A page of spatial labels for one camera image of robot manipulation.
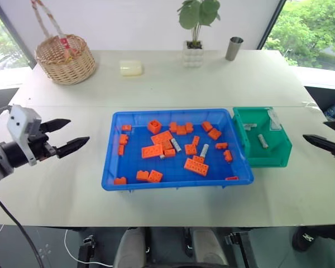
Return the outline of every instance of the orange building block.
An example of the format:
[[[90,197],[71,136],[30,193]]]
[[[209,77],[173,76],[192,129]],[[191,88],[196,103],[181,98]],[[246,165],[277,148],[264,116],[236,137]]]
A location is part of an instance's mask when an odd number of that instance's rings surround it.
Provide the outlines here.
[[[177,135],[186,135],[187,134],[186,127],[185,126],[177,126],[176,134]]]
[[[194,125],[192,123],[188,122],[185,124],[185,126],[187,133],[192,133],[194,131]]]
[[[217,143],[215,147],[216,149],[227,149],[228,143],[226,142]]]
[[[222,132],[213,128],[210,132],[208,132],[207,135],[210,136],[212,139],[217,140],[222,135]]]
[[[170,141],[173,136],[171,135],[170,131],[164,131],[160,134],[151,136],[151,141],[152,143],[154,143],[155,145],[162,143],[163,141]]]
[[[123,185],[123,184],[127,184],[127,179],[125,177],[114,179],[114,185]]]
[[[185,144],[185,152],[186,155],[195,155],[197,154],[197,150],[195,145],[193,144]]]
[[[119,147],[118,147],[118,155],[124,155],[124,145],[119,145]]]
[[[126,145],[127,143],[128,143],[128,135],[121,134],[121,136],[119,137],[119,144]]]
[[[159,156],[163,154],[162,145],[157,144],[153,146],[143,147],[141,149],[142,158],[150,158],[154,156]]]
[[[122,130],[130,131],[130,130],[132,130],[132,126],[131,125],[123,125]]]
[[[147,124],[147,129],[151,131],[154,135],[158,134],[161,130],[162,124],[158,120],[150,121]]]
[[[150,172],[147,180],[151,183],[159,183],[162,179],[162,173],[155,171],[154,169]]]
[[[190,158],[186,159],[184,168],[202,176],[206,176],[208,171],[208,165],[196,162]]]
[[[206,131],[206,132],[209,132],[213,126],[210,124],[210,122],[208,121],[203,121],[202,122],[202,128]]]
[[[205,158],[204,158],[204,157],[202,157],[202,156],[197,156],[197,155],[194,155],[194,156],[192,157],[192,160],[194,160],[194,161],[196,161],[196,162],[199,162],[199,163],[202,163],[202,164],[203,164],[203,162],[205,162]]]
[[[147,181],[147,178],[149,177],[149,171],[142,171],[142,170],[139,170],[137,173],[136,173],[136,179],[137,180],[143,180],[143,181]]]
[[[228,178],[225,178],[225,180],[239,180],[239,177],[237,176],[228,177]]]
[[[223,155],[224,155],[224,159],[227,161],[227,162],[232,162],[233,158],[232,158],[232,154],[231,154],[231,151],[230,150],[226,150],[225,152],[223,152]]]
[[[176,155],[175,149],[164,150],[165,157],[174,157]]]
[[[197,147],[199,144],[200,137],[199,136],[194,136],[194,139],[192,140],[192,144]]]
[[[172,133],[176,133],[176,131],[177,131],[177,129],[178,129],[178,128],[177,128],[178,125],[176,124],[176,122],[171,122],[169,126],[170,126],[169,130],[170,130]]]

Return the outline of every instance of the metal cup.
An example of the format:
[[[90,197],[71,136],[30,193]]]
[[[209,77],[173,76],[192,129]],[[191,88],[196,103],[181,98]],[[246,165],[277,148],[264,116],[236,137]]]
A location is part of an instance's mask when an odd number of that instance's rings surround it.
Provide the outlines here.
[[[228,49],[227,49],[227,53],[226,53],[226,60],[229,61],[233,61],[235,60],[235,57],[238,53],[238,51],[240,50],[240,47],[243,43],[243,39],[240,37],[232,37],[229,40],[229,45],[228,45]]]

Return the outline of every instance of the trees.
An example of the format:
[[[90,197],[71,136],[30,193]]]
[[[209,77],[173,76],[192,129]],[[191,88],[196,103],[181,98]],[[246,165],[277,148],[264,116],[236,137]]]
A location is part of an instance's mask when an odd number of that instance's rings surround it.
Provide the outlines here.
[[[335,0],[286,2],[265,48],[292,65],[335,70]]]
[[[0,25],[0,70],[26,67],[27,60],[6,29]]]

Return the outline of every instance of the white wall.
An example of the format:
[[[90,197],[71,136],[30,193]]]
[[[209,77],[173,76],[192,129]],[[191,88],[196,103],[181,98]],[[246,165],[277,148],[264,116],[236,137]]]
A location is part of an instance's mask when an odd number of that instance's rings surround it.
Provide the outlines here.
[[[92,50],[180,50],[190,31],[178,23],[183,0],[43,0],[62,30],[79,35]],[[221,21],[203,27],[206,49],[226,49],[232,36],[255,49],[279,0],[220,0]],[[0,0],[5,14],[27,47],[44,40],[30,0]]]

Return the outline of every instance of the table surface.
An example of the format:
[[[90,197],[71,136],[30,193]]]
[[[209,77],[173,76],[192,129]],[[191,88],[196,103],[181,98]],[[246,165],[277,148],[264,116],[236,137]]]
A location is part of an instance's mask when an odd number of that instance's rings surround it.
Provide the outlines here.
[[[241,51],[234,62],[207,51],[204,66],[184,69],[179,52],[95,51],[97,72],[78,85],[53,84],[39,66],[12,103],[43,121],[72,122],[50,143],[90,136],[79,151],[23,166],[0,182],[0,199],[33,226],[287,226],[335,224],[335,159],[302,134],[335,141],[322,112],[273,51]],[[143,76],[119,76],[119,59],[139,59]],[[274,106],[293,148],[288,167],[253,169],[250,185],[107,192],[101,187],[112,115],[151,109]],[[0,142],[10,141],[0,116]],[[0,224],[12,224],[0,209]]]

